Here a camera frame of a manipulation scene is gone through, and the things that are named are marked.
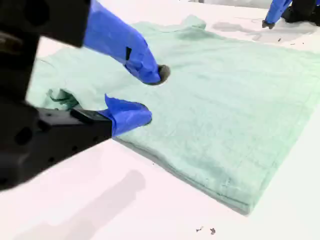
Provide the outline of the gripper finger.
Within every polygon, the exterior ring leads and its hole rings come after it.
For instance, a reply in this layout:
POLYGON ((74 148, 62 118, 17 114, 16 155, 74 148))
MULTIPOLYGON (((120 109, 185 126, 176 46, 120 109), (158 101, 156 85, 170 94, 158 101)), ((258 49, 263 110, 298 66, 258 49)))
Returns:
POLYGON ((283 11, 283 0, 273 0, 267 12, 265 19, 262 21, 262 28, 272 29, 280 19, 283 11))
POLYGON ((160 85, 170 76, 170 68, 157 64, 145 38, 97 0, 90 3, 83 45, 112 57, 146 85, 160 85))
POLYGON ((273 7, 274 7, 274 15, 273 15, 273 22, 276 23, 284 11, 288 8, 292 0, 274 0, 273 7))
POLYGON ((107 95, 106 108, 97 111, 83 109, 71 94, 56 102, 66 108, 41 108, 37 122, 37 142, 42 151, 38 157, 51 165, 152 121, 152 113, 144 104, 107 95))

